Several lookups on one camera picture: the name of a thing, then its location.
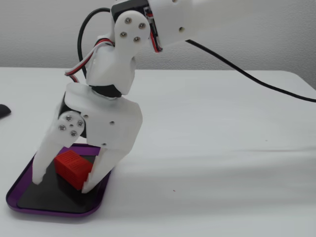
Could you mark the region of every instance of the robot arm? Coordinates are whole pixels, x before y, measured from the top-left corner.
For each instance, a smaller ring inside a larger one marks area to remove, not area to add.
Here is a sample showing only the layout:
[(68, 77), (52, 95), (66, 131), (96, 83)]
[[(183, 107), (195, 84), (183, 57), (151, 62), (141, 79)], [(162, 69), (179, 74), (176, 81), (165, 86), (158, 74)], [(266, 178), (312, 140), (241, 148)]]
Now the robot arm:
[(115, 42), (101, 45), (90, 57), (87, 85), (70, 83), (33, 161), (33, 182), (63, 147), (79, 136), (101, 148), (82, 192), (92, 190), (132, 149), (142, 124), (138, 104), (122, 97), (132, 86), (134, 56), (149, 41), (156, 52), (187, 40), (201, 30), (218, 27), (276, 4), (276, 0), (123, 0), (112, 9)]

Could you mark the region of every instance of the red cube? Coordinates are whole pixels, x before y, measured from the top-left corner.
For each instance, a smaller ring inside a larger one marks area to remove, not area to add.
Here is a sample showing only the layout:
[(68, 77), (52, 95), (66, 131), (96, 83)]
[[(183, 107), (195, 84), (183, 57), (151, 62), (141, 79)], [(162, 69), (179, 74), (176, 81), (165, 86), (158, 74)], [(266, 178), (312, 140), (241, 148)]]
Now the red cube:
[(74, 151), (62, 153), (54, 159), (56, 173), (75, 189), (81, 190), (93, 164)]

